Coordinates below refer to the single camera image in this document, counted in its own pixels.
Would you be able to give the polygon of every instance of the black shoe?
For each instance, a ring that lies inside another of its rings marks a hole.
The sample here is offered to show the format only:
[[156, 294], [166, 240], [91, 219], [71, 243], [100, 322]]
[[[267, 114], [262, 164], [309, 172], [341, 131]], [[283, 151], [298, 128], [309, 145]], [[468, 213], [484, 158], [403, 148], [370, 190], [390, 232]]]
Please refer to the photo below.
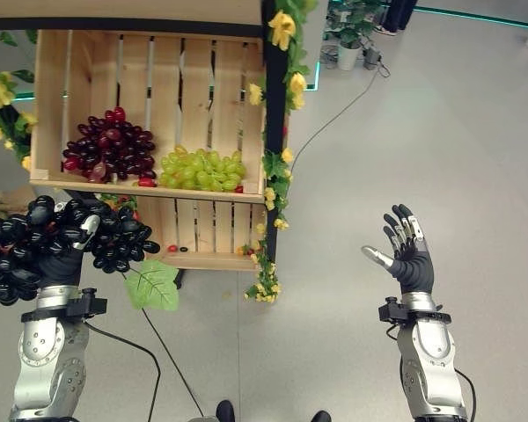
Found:
[[232, 403], [229, 400], [223, 400], [217, 405], [215, 416], [219, 422], [235, 422], [235, 411], [232, 408]]
[[318, 411], [311, 419], [311, 422], [331, 422], [331, 415], [325, 411]]

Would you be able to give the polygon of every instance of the wooden crate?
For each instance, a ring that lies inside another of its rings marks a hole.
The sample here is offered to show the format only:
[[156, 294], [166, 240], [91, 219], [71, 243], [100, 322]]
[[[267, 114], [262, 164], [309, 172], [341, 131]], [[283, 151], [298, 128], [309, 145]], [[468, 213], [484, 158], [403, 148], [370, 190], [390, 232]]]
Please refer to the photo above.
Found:
[[[138, 197], [142, 221], [153, 229], [152, 240], [163, 245], [157, 258], [178, 268], [254, 271], [239, 246], [261, 240], [256, 230], [266, 222], [261, 204], [213, 200]], [[176, 244], [187, 252], [166, 251]]]
[[[263, 203], [262, 107], [244, 95], [263, 73], [260, 40], [197, 34], [40, 31], [36, 62], [38, 124], [31, 183], [89, 192]], [[78, 123], [122, 106], [154, 134], [154, 170], [177, 144], [188, 150], [242, 149], [245, 193], [89, 184], [62, 171], [62, 150]]]

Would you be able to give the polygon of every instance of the small red berry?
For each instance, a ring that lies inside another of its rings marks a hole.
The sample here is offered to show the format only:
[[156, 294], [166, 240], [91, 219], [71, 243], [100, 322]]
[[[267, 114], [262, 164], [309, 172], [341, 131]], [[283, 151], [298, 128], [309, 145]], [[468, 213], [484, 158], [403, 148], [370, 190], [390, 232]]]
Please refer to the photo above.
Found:
[[139, 178], [139, 186], [155, 187], [157, 184], [152, 178]]
[[115, 121], [125, 121], [125, 110], [121, 107], [114, 108]]

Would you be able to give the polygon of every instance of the red grapes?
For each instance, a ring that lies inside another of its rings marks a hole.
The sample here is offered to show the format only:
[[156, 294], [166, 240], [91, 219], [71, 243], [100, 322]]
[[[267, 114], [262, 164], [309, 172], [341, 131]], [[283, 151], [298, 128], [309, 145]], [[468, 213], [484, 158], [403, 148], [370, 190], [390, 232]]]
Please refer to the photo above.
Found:
[[150, 180], [140, 186], [155, 186], [152, 133], [125, 119], [125, 110], [115, 107], [106, 110], [104, 118], [90, 116], [88, 124], [79, 124], [83, 137], [67, 142], [64, 170], [78, 172], [92, 183], [126, 180], [131, 174]]

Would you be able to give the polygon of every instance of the black robotic finger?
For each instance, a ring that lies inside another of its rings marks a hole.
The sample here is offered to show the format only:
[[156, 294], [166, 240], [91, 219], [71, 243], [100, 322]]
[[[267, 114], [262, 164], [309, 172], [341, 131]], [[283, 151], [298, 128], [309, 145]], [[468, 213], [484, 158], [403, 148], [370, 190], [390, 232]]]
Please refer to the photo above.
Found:
[[417, 244], [419, 250], [426, 251], [426, 244], [424, 243], [424, 234], [422, 233], [421, 224], [417, 218], [413, 215], [410, 209], [403, 204], [399, 205], [399, 210], [407, 217], [408, 223], [411, 226], [411, 230], [414, 234], [414, 242]]
[[397, 233], [399, 240], [403, 245], [402, 247], [404, 248], [407, 245], [407, 236], [405, 235], [405, 230], [389, 214], [384, 214], [384, 220], [395, 231], [395, 233]]
[[411, 230], [411, 226], [408, 223], [407, 217], [401, 212], [399, 207], [396, 205], [393, 205], [391, 210], [397, 215], [397, 218], [399, 218], [399, 221], [401, 222], [401, 226], [403, 226], [403, 229], [405, 230], [405, 236], [407, 237], [407, 244], [411, 244], [413, 242], [413, 231]]
[[391, 243], [391, 246], [393, 247], [393, 255], [395, 258], [399, 258], [400, 256], [400, 243], [399, 239], [397, 238], [397, 235], [393, 230], [391, 230], [389, 227], [384, 226], [384, 233], [389, 237], [389, 242]]

